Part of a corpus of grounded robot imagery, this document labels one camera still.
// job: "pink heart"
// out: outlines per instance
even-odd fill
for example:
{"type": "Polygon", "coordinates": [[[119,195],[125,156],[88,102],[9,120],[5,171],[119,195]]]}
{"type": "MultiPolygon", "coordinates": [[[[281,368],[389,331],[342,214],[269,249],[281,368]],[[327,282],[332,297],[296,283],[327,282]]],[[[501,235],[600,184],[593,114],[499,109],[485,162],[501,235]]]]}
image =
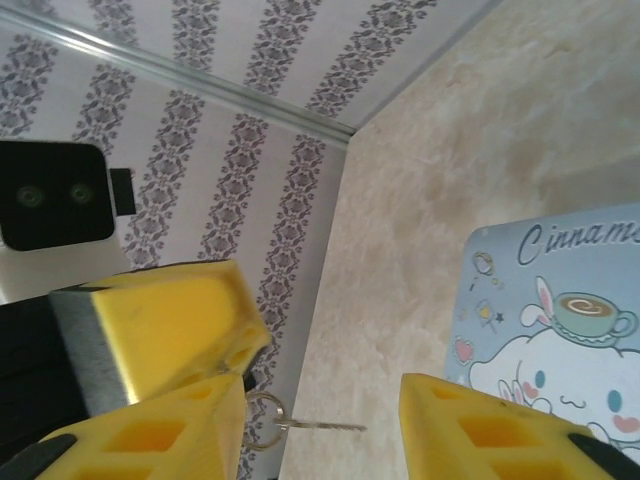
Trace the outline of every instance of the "pink heart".
{"type": "Polygon", "coordinates": [[[620,415],[614,415],[613,423],[622,433],[631,433],[640,430],[640,420],[635,417],[624,418],[620,415]]]}
{"type": "Polygon", "coordinates": [[[471,345],[470,342],[458,338],[456,339],[454,346],[456,349],[456,356],[460,363],[463,365],[469,363],[469,360],[473,357],[473,345],[471,345]]]}

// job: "patterned wallpaper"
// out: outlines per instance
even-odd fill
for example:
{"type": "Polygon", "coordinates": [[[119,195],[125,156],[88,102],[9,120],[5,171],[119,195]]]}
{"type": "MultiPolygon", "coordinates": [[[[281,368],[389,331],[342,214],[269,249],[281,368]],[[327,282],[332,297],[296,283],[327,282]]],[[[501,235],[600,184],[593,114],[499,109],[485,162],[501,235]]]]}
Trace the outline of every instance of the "patterned wallpaper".
{"type": "Polygon", "coordinates": [[[354,126],[495,0],[20,0],[354,126]]]}
{"type": "MultiPolygon", "coordinates": [[[[96,12],[113,7],[91,4],[96,12]]],[[[134,39],[130,23],[118,25],[134,39]]],[[[190,40],[174,41],[180,51],[190,40]]],[[[0,85],[0,138],[90,142],[110,166],[134,170],[138,212],[118,218],[132,267],[238,259],[273,332],[255,367],[259,388],[291,407],[344,146],[172,90],[2,21],[0,85]]],[[[259,414],[248,422],[254,439],[263,434],[259,414]]],[[[281,455],[281,448],[243,452],[239,478],[277,476],[281,455]]]]}

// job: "beige marble wall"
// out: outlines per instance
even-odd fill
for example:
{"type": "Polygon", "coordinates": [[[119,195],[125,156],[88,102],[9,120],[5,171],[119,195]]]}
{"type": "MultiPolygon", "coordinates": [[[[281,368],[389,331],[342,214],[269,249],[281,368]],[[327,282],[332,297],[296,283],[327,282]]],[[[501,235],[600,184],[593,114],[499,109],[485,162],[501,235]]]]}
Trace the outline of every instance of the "beige marble wall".
{"type": "Polygon", "coordinates": [[[511,0],[351,142],[281,478],[406,477],[400,376],[442,373],[477,227],[640,201],[640,2],[511,0]]]}

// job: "cartoon character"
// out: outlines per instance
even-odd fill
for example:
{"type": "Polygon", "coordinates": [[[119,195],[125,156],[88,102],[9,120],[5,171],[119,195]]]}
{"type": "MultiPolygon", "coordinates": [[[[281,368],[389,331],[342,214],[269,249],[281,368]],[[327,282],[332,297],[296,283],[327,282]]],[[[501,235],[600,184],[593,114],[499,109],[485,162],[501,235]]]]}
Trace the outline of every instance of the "cartoon character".
{"type": "Polygon", "coordinates": [[[553,297],[537,278],[540,305],[526,306],[525,327],[548,327],[514,338],[488,362],[471,365],[472,388],[588,426],[602,441],[640,463],[640,353],[615,343],[638,328],[638,317],[586,293],[553,297]]]}

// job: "damask pattern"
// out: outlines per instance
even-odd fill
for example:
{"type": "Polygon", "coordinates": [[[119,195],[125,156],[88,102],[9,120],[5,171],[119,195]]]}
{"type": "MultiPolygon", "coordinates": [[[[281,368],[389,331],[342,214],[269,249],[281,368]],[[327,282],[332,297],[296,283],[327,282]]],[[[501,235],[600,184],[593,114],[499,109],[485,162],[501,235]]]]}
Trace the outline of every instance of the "damask pattern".
{"type": "Polygon", "coordinates": [[[113,141],[118,136],[127,100],[131,97],[136,80],[130,72],[98,65],[96,75],[91,79],[88,102],[82,105],[78,131],[73,141],[92,143],[108,157],[113,150],[113,141]]]}
{"type": "Polygon", "coordinates": [[[306,107],[337,117],[395,53],[394,45],[402,44],[416,29],[416,20],[426,18],[426,9],[436,5],[437,0],[395,0],[373,5],[367,12],[368,20],[360,23],[361,29],[353,33],[351,43],[338,55],[306,107]]]}
{"type": "Polygon", "coordinates": [[[136,22],[129,0],[89,0],[99,32],[137,46],[136,22]]]}
{"type": "Polygon", "coordinates": [[[216,183],[217,193],[209,210],[211,221],[205,226],[198,253],[200,260],[223,260],[236,253],[240,228],[251,196],[254,172],[262,153],[260,146],[267,138],[269,124],[247,114],[238,114],[231,128],[232,139],[225,152],[222,176],[216,183]]]}
{"type": "Polygon", "coordinates": [[[23,0],[23,3],[31,10],[43,15],[58,16],[55,7],[51,5],[51,0],[23,0]]]}
{"type": "Polygon", "coordinates": [[[138,191],[138,213],[131,218],[128,224],[131,231],[124,236],[124,251],[134,269],[159,264],[163,238],[169,230],[180,180],[185,175],[205,105],[199,97],[185,92],[174,90],[170,95],[153,155],[142,177],[144,183],[138,191]]]}
{"type": "Polygon", "coordinates": [[[31,129],[58,49],[28,35],[16,35],[0,77],[0,138],[19,137],[31,129]]]}
{"type": "MultiPolygon", "coordinates": [[[[260,294],[257,298],[260,313],[271,331],[271,345],[260,355],[252,371],[258,381],[258,390],[267,389],[274,378],[274,370],[278,366],[278,356],[284,338],[284,327],[287,322],[289,301],[293,296],[296,271],[300,265],[300,256],[309,226],[309,216],[314,199],[313,191],[318,186],[320,165],[324,159],[326,144],[321,140],[308,136],[296,136],[293,148],[291,169],[287,172],[285,195],[280,199],[277,222],[273,227],[273,238],[267,253],[267,266],[264,278],[260,282],[260,294]]],[[[245,435],[258,441],[262,423],[260,418],[265,414],[263,406],[257,402],[256,411],[247,422],[245,435]]],[[[238,478],[250,479],[255,460],[255,453],[242,452],[238,478]]]]}
{"type": "Polygon", "coordinates": [[[275,96],[322,0],[267,0],[245,86],[275,96]]]}
{"type": "Polygon", "coordinates": [[[174,58],[187,67],[211,71],[219,0],[172,0],[174,58]]]}

